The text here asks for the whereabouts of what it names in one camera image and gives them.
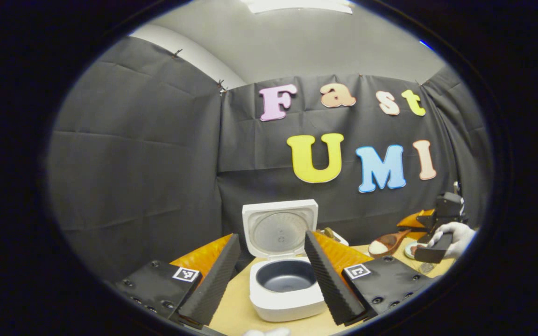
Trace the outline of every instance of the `wooden table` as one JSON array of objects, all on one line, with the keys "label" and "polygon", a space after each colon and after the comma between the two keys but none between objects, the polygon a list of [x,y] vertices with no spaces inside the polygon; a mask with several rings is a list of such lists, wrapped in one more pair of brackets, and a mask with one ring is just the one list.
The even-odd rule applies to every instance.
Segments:
[{"label": "wooden table", "polygon": [[[393,257],[418,272],[418,268],[422,262],[410,259],[404,254],[404,247],[414,241],[411,238],[404,238],[396,253],[393,254]],[[362,253],[368,253],[368,245],[353,246],[353,248]],[[335,325],[328,309],[319,315],[296,321],[267,322],[260,319],[256,314],[255,308],[252,306],[252,302],[250,302],[248,280],[252,265],[261,261],[263,259],[255,258],[242,272],[230,281],[226,288],[226,293],[224,293],[217,311],[213,316],[213,320],[209,324],[211,329],[217,330],[227,336],[241,336],[250,329],[266,332],[271,329],[286,327],[292,330],[292,336],[321,336],[335,334],[356,325],[354,324],[348,327],[344,327],[343,324],[339,326]],[[436,277],[444,274],[452,266],[453,262],[454,259],[443,260],[441,263],[436,264],[435,268],[427,273],[427,276]]]}]

